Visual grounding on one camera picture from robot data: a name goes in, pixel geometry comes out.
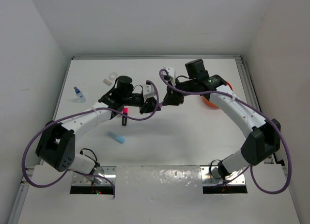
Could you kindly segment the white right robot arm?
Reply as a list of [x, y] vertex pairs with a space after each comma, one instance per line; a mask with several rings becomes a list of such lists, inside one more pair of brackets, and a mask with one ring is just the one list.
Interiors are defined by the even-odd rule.
[[76, 152], [76, 142], [103, 122], [115, 118], [127, 106], [138, 107], [141, 113], [154, 115], [159, 110], [158, 90], [147, 81], [140, 94], [134, 93], [132, 79], [119, 76], [114, 86], [86, 111], [46, 124], [36, 155], [58, 172], [66, 170], [90, 174], [98, 163]]

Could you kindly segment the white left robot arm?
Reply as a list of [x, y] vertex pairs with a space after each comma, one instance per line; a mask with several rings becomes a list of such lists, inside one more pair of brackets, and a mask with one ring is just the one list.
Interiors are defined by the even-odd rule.
[[244, 167], [256, 166], [279, 150], [280, 138], [276, 131], [280, 129], [280, 123], [276, 119], [268, 122], [257, 111], [243, 104], [221, 76], [209, 75], [202, 59], [188, 62], [185, 67], [188, 80], [183, 82], [176, 78], [173, 69], [160, 70], [161, 79], [167, 83], [163, 105], [178, 106], [185, 96], [199, 94], [223, 110], [246, 139], [240, 150], [210, 169], [214, 179], [225, 179]]

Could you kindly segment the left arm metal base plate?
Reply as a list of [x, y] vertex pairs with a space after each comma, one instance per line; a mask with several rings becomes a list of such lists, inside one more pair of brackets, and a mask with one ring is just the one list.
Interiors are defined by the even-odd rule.
[[73, 186], [110, 186], [116, 180], [116, 166], [101, 166], [94, 169], [95, 176], [83, 176], [78, 173], [73, 173]]

